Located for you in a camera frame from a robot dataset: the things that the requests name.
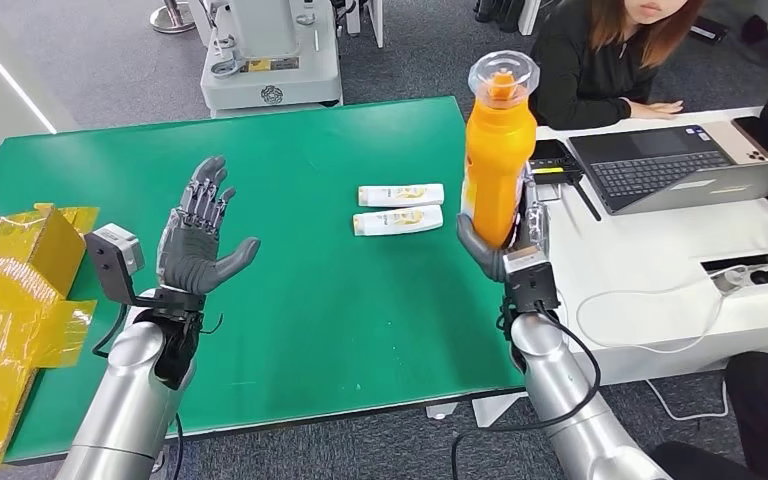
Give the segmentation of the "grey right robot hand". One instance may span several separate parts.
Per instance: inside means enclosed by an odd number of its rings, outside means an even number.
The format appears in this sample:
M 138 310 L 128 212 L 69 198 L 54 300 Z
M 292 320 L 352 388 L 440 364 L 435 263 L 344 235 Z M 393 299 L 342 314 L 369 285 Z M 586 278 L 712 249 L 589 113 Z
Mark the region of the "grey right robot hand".
M 529 163 L 526 163 L 520 186 L 523 191 L 510 245 L 506 248 L 492 247 L 483 240 L 467 214 L 459 213 L 456 217 L 459 242 L 485 276 L 495 282 L 511 282 L 550 264 L 550 218 L 546 204 L 538 199 L 537 184 Z

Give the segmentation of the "person's hand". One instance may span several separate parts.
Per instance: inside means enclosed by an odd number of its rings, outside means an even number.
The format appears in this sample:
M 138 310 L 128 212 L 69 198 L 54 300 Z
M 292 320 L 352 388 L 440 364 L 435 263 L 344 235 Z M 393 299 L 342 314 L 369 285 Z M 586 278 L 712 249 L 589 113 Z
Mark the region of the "person's hand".
M 649 120 L 669 120 L 684 109 L 683 101 L 673 103 L 642 104 L 625 99 L 630 108 L 630 118 Z

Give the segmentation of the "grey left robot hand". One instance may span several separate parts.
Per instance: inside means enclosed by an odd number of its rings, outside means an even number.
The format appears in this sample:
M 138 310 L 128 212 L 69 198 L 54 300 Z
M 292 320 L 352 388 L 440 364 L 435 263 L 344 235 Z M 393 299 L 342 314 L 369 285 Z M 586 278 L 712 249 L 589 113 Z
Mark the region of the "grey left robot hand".
M 219 255 L 220 230 L 236 189 L 223 189 L 226 160 L 211 156 L 194 170 L 178 205 L 170 210 L 157 247 L 156 274 L 162 287 L 206 295 L 255 259 L 261 240 L 247 237 Z

